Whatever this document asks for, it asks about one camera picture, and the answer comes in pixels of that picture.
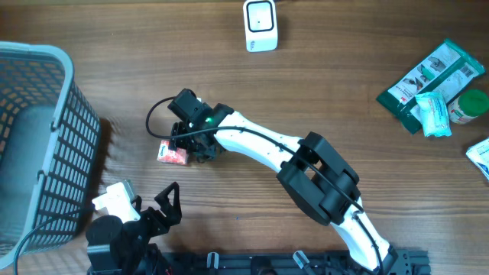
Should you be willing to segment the red tissue pack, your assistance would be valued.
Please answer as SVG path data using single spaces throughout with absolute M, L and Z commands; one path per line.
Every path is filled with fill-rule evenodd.
M 172 163 L 178 165 L 187 165 L 189 155 L 185 149 L 170 149 L 170 142 L 162 140 L 157 152 L 157 161 L 161 163 Z

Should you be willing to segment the teal white pack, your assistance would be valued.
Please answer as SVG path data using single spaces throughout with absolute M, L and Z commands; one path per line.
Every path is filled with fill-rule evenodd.
M 439 92 L 415 95 L 425 137 L 449 137 L 452 131 L 445 100 Z

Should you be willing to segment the green 3M gloves package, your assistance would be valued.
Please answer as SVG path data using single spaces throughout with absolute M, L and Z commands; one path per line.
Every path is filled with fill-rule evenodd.
M 438 92 L 446 103 L 475 78 L 485 74 L 485 68 L 468 51 L 446 39 L 405 76 L 383 91 L 377 101 L 415 134 L 422 128 L 415 96 Z

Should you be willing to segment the green lid jar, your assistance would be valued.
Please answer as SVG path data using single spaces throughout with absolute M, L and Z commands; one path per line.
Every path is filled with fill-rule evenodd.
M 464 125 L 488 111 L 488 95 L 479 89 L 463 92 L 448 105 L 449 120 Z

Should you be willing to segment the white blue pouch pack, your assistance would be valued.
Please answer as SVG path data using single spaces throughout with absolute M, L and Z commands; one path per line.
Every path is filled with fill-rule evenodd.
M 483 141 L 469 147 L 465 153 L 467 158 L 482 172 L 484 177 L 488 180 L 488 163 L 489 163 L 489 138 L 487 137 Z

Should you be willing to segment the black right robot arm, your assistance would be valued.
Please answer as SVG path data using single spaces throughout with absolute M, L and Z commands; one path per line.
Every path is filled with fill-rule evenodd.
M 370 274 L 392 269 L 397 253 L 364 211 L 358 174 L 323 136 L 277 133 L 227 105 L 210 107 L 190 89 L 183 89 L 168 108 L 180 119 L 172 130 L 179 147 L 204 160 L 226 150 L 269 167 L 302 212 L 336 230 L 357 265 Z

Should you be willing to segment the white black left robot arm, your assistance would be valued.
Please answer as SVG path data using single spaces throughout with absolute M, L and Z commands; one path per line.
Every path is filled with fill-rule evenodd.
M 174 274 L 153 237 L 165 235 L 181 222 L 180 186 L 173 182 L 154 197 L 159 209 L 141 209 L 142 198 L 131 182 L 123 180 L 94 198 L 96 210 L 108 214 L 97 218 L 86 231 L 88 274 Z

